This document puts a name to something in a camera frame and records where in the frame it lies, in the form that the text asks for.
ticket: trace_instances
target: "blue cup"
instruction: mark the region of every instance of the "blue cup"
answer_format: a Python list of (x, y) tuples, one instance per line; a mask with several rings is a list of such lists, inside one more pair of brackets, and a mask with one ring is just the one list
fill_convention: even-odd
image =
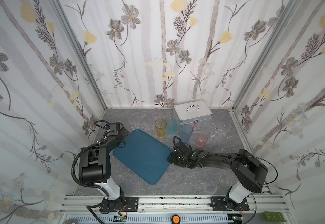
[(167, 123), (167, 134), (174, 135), (178, 123), (174, 119), (168, 119), (166, 123)]
[(189, 124), (184, 124), (180, 128), (180, 139), (188, 143), (192, 134), (193, 128)]

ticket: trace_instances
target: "blue tray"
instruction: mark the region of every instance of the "blue tray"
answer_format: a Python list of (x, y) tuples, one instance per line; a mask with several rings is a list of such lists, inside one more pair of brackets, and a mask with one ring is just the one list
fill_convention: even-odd
[(133, 131), (124, 139), (125, 147), (113, 151), (120, 161), (149, 184), (155, 184), (169, 167), (172, 150), (142, 130)]

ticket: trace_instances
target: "yellow glass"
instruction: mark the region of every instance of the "yellow glass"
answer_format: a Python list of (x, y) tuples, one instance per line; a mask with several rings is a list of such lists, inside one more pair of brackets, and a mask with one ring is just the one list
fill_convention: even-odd
[(156, 133), (159, 138), (165, 137), (166, 132), (166, 121), (163, 119), (158, 119), (155, 121)]

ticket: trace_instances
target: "orange button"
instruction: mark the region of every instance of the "orange button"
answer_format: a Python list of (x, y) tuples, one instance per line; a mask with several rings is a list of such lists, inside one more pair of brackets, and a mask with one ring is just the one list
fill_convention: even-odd
[(174, 223), (179, 223), (180, 222), (180, 217), (175, 215), (172, 220), (174, 221)]

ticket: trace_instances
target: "metal handle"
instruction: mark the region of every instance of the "metal handle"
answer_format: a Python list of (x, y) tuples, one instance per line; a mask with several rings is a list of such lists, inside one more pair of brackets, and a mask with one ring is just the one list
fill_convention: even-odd
[(186, 111), (189, 111), (189, 109), (190, 109), (191, 107), (194, 107), (194, 106), (197, 106), (197, 110), (200, 108), (199, 105), (192, 105), (192, 106), (189, 106), (189, 107), (186, 109)]

